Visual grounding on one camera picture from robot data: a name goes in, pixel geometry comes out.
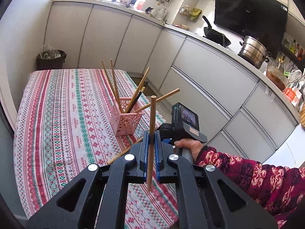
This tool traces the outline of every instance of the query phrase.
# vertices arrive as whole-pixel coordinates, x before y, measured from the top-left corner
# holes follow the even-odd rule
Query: pan handle
[[[207,17],[205,17],[205,15],[203,15],[202,16],[202,18],[205,20],[205,22],[208,24],[208,28],[212,28],[212,26],[211,26],[211,24],[210,24],[210,22],[209,22],[209,20],[208,20],[208,18]]]

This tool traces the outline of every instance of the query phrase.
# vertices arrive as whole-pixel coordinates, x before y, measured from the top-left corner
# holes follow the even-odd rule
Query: black frying pan
[[[214,29],[212,29],[212,26],[209,22],[209,20],[203,15],[202,18],[205,20],[205,22],[208,24],[208,27],[204,27],[204,34],[207,39],[222,45],[223,47],[227,47],[231,45],[231,41],[223,34],[220,33]]]

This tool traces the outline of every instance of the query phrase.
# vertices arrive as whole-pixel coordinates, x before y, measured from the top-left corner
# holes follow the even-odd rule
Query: person's arm
[[[196,165],[215,165],[273,216],[283,213],[288,216],[305,196],[305,168],[262,165],[217,152],[215,148],[202,146],[192,139],[177,141],[175,146],[189,148]]]

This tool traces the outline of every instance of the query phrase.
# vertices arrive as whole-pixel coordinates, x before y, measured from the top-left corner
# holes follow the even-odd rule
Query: stainless steel pot
[[[267,55],[269,52],[261,42],[251,36],[243,38],[243,43],[239,42],[242,48],[239,51],[239,56],[248,61],[250,64],[259,69],[263,62],[269,62]]]

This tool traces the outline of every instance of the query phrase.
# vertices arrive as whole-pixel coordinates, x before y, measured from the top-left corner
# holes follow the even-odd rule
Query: black pen
[[[138,93],[137,97],[135,98],[134,102],[132,103],[132,105],[130,106],[130,109],[127,111],[127,113],[130,113],[132,108],[135,106],[135,104],[137,103],[138,99],[140,98],[141,94],[144,92],[146,86],[148,85],[148,81],[145,81],[143,84],[143,87],[141,88],[140,92]]]

